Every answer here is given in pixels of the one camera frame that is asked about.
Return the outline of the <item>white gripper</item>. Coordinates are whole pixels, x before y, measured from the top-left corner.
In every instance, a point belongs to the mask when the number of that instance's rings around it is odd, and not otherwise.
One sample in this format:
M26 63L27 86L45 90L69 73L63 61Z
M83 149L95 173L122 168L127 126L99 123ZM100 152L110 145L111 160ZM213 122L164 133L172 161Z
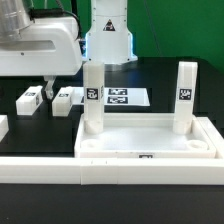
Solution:
M73 17L36 19L20 34L19 41L0 43L0 76L45 76L52 100L55 76L75 75L81 68L78 24Z

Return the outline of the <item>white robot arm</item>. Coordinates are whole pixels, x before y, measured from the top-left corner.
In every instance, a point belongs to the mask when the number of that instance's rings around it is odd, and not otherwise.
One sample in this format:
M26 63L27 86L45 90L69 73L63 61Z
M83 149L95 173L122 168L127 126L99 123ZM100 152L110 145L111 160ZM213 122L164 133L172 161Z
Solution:
M0 0L0 76L42 76L49 98L55 78L76 74L85 61L115 69L136 59L127 0L91 0L85 36L77 16L61 7L36 9L33 0Z

